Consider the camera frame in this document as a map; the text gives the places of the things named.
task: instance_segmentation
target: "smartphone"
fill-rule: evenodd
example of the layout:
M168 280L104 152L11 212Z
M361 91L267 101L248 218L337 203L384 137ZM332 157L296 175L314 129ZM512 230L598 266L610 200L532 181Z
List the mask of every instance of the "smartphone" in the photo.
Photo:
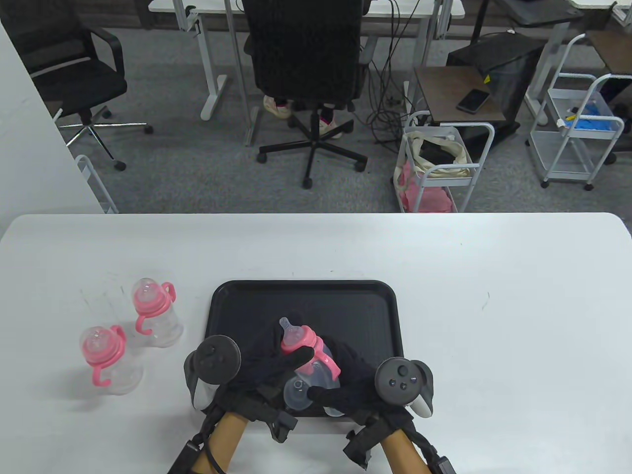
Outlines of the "smartphone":
M457 104L456 108L468 114L475 114L487 99L489 99L489 92L480 89L472 89L468 92L468 95Z

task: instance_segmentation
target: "computer tower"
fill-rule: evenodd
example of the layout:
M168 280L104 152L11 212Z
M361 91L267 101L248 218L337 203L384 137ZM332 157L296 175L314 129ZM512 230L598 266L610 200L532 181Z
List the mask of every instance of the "computer tower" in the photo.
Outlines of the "computer tower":
M520 127L516 115L535 74L544 44L544 41L518 33L493 33L481 36L478 42L448 54L446 65L473 66L478 70L505 115L506 122L494 124L494 143L505 139ZM468 128L464 129L463 135L466 144L473 147L473 154L480 155L487 134Z

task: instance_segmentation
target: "black tray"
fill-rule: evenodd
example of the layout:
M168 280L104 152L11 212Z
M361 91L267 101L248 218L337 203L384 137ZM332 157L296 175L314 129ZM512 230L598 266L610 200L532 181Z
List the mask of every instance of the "black tray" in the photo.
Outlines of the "black tray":
M244 349L264 325L292 311L316 334L349 344L375 367L404 356L395 294L373 280L228 281L213 294L205 337L225 334ZM310 407L297 415L320 414Z

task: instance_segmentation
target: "gray carpet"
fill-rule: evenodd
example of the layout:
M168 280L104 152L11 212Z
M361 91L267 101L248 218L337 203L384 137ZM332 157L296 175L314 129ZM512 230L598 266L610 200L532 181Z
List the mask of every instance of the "gray carpet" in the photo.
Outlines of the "gray carpet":
M200 120L206 85L191 34L175 31L113 30L125 52L129 90L109 106L111 120L148 121L154 135L140 130L102 130L112 153L125 161L126 171L111 167L105 153L91 138L83 137L71 147L74 155L87 154L95 164L121 212L396 212L389 177L396 156L374 144L370 132L356 122L353 134L337 141L340 146L369 156L364 173L356 173L346 159L321 153L315 160L313 188L300 182L307 153L271 154L268 163L254 161L256 148L245 148L240 99L236 83L230 82L214 117ZM211 33L216 63L229 76L233 70L227 33ZM429 65L444 64L447 52L464 42L435 42ZM402 40L393 60L399 83L407 76L412 40ZM383 64L387 40L380 40L375 58ZM571 63L600 67L594 51L577 51ZM252 65L243 58L246 84L252 103L262 94L254 85ZM365 91L356 102L357 114L370 112ZM337 112L340 123L350 117ZM300 118L307 120L305 112ZM629 195L632 191L632 159L619 156L604 167L591 192L581 184L552 183L541 189L532 158L525 148L531 117L521 110L523 127L496 147L470 202L470 212L613 212L632 222ZM72 120L63 119L61 123ZM257 145L301 139L300 132L262 112Z

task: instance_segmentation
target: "white wire cart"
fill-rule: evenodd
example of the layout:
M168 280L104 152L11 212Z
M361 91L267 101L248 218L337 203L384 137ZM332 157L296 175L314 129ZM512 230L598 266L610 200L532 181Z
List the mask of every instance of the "white wire cart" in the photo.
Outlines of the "white wire cart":
M116 204L112 200L112 196L107 192L103 181L97 174L97 171L94 169L92 162L86 155L79 155L75 158L75 163L79 167L79 171L83 178L86 180L95 197L101 204L101 208L103 209L103 213L105 214L118 214L118 209L116 208Z
M485 164L487 154L489 153L489 149L491 148L492 142L494 141L494 127L488 122L443 122L440 123L439 126L413 126L413 123L416 121L417 117L429 115L430 111L418 111L408 116L408 121L406 123L406 126L404 127L404 133L402 136L401 144L399 146L398 166L402 166L405 161L408 161L411 164L411 169L414 169L413 152L409 139L409 134L414 131L419 131L427 137L439 137L447 140L454 140L455 142L460 143L465 150L467 163L438 164L428 169L426 173L415 172L414 176L411 175L411 178L415 179L417 185L419 186L419 194L417 195L416 202L414 203L414 205L411 206L410 212L419 211L419 208L422 204L424 189L433 187L441 187L446 191L447 195L452 200L453 212L464 212L468 206L472 192L474 191L474 187L476 186L476 183L478 181L478 177L483 170L483 166ZM458 129L455 128L457 126L485 127L487 129L487 141L485 143L485 147L483 148L483 152L478 163L472 162L470 154L465 147L465 143L461 135L459 134ZM433 173L441 169L467 169L469 176L458 178L433 178ZM454 197L452 196L452 192L450 191L450 188L457 186L467 186L465 198L463 199L463 202L459 207L457 207L456 203L454 202ZM397 188L395 188L395 195L397 196L399 209L401 210L401 212L406 212Z
M607 79L632 79L632 75L608 73L596 77L562 72L572 46L585 37L583 33L569 42L525 142L537 158L535 164L542 179L542 188L549 187L550 179L561 179L583 181L584 189L592 190L599 169L623 132L623 120L613 115L599 90ZM596 45L595 49L603 58ZM586 79L591 84L586 90L555 88L560 77ZM546 113L545 109L553 117L557 130L536 130L538 118ZM584 142L587 138L601 142L595 142L595 146L589 148Z

